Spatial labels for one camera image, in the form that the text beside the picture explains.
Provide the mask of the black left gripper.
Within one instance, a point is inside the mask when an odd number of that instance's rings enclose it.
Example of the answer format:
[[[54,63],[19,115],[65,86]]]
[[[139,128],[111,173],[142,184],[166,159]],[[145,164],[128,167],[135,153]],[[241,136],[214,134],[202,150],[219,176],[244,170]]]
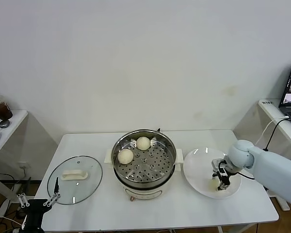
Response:
[[[56,178],[53,195],[49,199],[31,199],[28,201],[26,196],[28,186],[31,183],[31,177],[28,178],[23,185],[21,193],[17,194],[20,204],[20,210],[26,214],[24,233],[44,233],[42,229],[42,221],[44,213],[49,211],[48,206],[53,206],[60,198],[59,194],[59,178]]]

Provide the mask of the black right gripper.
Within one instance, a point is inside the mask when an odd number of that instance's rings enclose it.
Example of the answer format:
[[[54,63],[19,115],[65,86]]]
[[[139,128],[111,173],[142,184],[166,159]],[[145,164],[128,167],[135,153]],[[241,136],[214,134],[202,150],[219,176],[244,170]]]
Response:
[[[231,176],[231,173],[227,169],[227,162],[222,160],[218,164],[218,172],[214,171],[212,174],[212,179],[218,176],[220,180],[219,186],[217,188],[219,191],[226,190],[230,186],[229,177]]]

